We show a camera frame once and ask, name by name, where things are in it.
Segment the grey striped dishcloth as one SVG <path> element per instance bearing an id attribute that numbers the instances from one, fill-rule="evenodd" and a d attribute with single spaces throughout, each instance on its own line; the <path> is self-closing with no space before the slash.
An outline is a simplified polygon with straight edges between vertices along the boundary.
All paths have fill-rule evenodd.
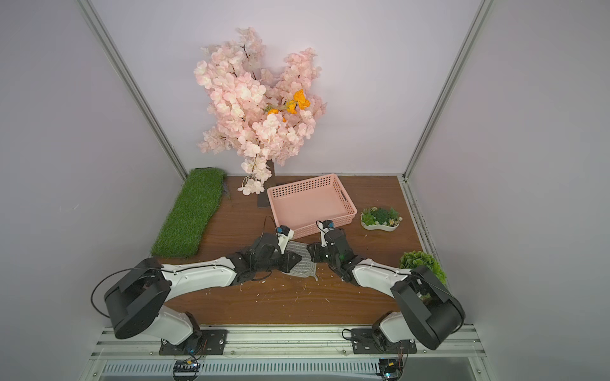
<path id="1" fill-rule="evenodd" d="M 294 252 L 295 254 L 301 256 L 301 261 L 296 264 L 290 272 L 287 273 L 288 276 L 294 276 L 298 278 L 306 279 L 308 277 L 313 278 L 315 281 L 318 281 L 317 272 L 317 263 L 311 260 L 311 255 L 307 249 L 308 245 L 301 242 L 290 241 L 287 245 L 287 250 L 290 252 Z"/>

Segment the pink plastic basket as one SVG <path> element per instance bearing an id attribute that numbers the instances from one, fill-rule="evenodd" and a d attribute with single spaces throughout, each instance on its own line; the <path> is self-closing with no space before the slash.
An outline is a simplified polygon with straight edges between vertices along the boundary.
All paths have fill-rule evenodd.
<path id="1" fill-rule="evenodd" d="M 318 221 L 349 225 L 357 214 L 356 206 L 335 174 L 270 187 L 267 195 L 276 225 L 287 226 L 294 232 L 295 240 L 318 233 Z"/>

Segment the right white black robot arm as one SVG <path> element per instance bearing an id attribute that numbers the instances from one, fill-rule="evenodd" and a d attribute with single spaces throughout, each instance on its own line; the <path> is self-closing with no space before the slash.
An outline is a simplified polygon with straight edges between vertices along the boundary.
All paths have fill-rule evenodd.
<path id="1" fill-rule="evenodd" d="M 309 244 L 307 250 L 313 262 L 327 264 L 343 282 L 395 300 L 399 310 L 380 317 L 370 329 L 370 340 L 381 352 L 405 341 L 435 350 L 465 322 L 461 303 L 424 265 L 400 269 L 361 257 L 340 228 L 325 228 L 321 241 Z"/>

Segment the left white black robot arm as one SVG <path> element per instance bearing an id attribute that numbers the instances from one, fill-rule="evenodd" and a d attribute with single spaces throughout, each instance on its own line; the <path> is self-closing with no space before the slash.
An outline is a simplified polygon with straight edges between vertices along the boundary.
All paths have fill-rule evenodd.
<path id="1" fill-rule="evenodd" d="M 260 272 L 289 273 L 302 260 L 287 248 L 292 235 L 263 233 L 251 246 L 216 260 L 170 265 L 147 258 L 120 271 L 122 279 L 103 296 L 114 336 L 126 340 L 149 335 L 171 353 L 196 354 L 205 342 L 200 324 L 192 314 L 167 307 L 167 301 L 196 291 L 240 286 Z"/>

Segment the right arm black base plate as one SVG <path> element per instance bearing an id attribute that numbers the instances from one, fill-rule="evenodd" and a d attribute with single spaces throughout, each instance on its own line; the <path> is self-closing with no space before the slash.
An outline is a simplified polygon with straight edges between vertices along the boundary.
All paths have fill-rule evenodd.
<path id="1" fill-rule="evenodd" d="M 359 355 L 411 355 L 417 353 L 414 340 L 391 342 L 380 329 L 344 329 L 342 337 L 352 345 Z"/>

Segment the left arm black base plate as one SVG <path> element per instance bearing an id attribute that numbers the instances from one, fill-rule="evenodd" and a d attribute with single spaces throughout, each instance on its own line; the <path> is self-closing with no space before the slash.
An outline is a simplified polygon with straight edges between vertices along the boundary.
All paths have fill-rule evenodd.
<path id="1" fill-rule="evenodd" d="M 162 339 L 160 356 L 221 356 L 227 344 L 228 330 L 202 330 L 195 317 L 186 312 L 193 333 L 180 344 L 170 344 Z"/>

